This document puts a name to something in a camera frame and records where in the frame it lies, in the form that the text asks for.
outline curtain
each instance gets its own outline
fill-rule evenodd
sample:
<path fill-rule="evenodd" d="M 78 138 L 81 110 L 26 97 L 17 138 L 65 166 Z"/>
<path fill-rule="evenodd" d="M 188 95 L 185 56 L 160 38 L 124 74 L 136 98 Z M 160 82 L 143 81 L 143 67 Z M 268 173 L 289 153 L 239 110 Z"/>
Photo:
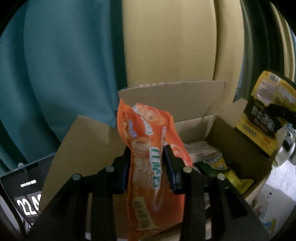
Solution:
<path fill-rule="evenodd" d="M 78 115 L 115 127 L 121 16 L 116 0 L 28 0 L 16 12 L 0 37 L 0 174 L 56 152 Z"/>

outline orange packaging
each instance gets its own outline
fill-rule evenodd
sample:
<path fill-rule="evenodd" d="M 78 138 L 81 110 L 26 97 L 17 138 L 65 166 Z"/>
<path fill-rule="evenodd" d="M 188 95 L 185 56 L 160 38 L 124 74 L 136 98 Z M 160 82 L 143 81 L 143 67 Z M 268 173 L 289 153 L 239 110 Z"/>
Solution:
<path fill-rule="evenodd" d="M 185 165 L 192 166 L 192 160 L 175 130 L 173 117 L 143 104 L 130 107 L 120 100 L 117 128 L 131 149 L 127 193 L 133 232 L 129 239 L 149 237 L 180 223 L 184 195 L 175 195 L 170 189 L 162 161 L 164 144 L 171 145 Z"/>

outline black screen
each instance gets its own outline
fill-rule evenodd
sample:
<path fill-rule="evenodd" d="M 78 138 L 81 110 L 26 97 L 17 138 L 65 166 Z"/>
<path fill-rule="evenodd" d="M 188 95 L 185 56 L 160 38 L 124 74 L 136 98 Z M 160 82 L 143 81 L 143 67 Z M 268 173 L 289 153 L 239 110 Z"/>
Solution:
<path fill-rule="evenodd" d="M 29 224 L 34 224 L 40 214 L 41 190 L 54 156 L 50 155 L 0 177 L 10 200 Z"/>

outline snack package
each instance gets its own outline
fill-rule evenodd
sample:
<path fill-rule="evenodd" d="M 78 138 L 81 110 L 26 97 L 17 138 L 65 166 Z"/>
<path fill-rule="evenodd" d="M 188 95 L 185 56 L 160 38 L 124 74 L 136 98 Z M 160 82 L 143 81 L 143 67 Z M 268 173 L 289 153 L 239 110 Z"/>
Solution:
<path fill-rule="evenodd" d="M 117 129 L 131 149 L 127 196 L 132 238 L 149 237 L 180 223 L 184 195 L 175 195 L 170 189 L 162 161 L 163 146 L 169 144 L 187 166 L 192 166 L 192 160 L 175 130 L 173 117 L 143 104 L 130 107 L 120 100 Z"/>
<path fill-rule="evenodd" d="M 296 85 L 263 71 L 236 128 L 271 156 L 278 145 L 277 131 L 287 123 L 288 116 L 295 119 L 295 111 Z"/>
<path fill-rule="evenodd" d="M 193 163 L 203 161 L 216 170 L 228 169 L 221 151 L 212 147 L 206 141 L 197 141 L 184 144 L 184 146 Z"/>
<path fill-rule="evenodd" d="M 209 164 L 204 163 L 203 161 L 198 162 L 195 165 L 197 165 L 200 169 L 202 169 L 210 177 L 215 177 L 219 173 L 225 174 L 228 181 L 230 181 L 230 183 L 239 191 L 240 194 L 244 194 L 254 182 L 251 179 L 245 179 L 245 180 L 239 179 L 236 176 L 235 172 L 231 169 L 224 170 L 224 171 L 216 170 L 216 169 L 212 168 Z"/>

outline open cardboard box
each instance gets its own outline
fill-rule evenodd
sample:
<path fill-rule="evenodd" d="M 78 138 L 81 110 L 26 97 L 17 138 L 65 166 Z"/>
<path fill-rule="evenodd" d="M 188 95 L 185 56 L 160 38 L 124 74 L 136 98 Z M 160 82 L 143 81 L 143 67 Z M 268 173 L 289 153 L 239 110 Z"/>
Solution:
<path fill-rule="evenodd" d="M 223 81 L 200 81 L 150 85 L 118 92 L 128 105 L 143 103 L 171 113 L 184 143 L 205 139 L 233 163 L 241 179 L 254 184 L 244 195 L 251 203 L 265 184 L 271 161 L 234 129 L 246 101 L 241 99 L 217 113 L 225 88 Z M 43 210 L 74 174 L 93 175 L 123 154 L 125 145 L 116 129 L 88 117 L 78 116 L 64 138 L 49 170 L 40 201 Z M 114 195 L 117 236 L 127 237 L 126 196 Z"/>

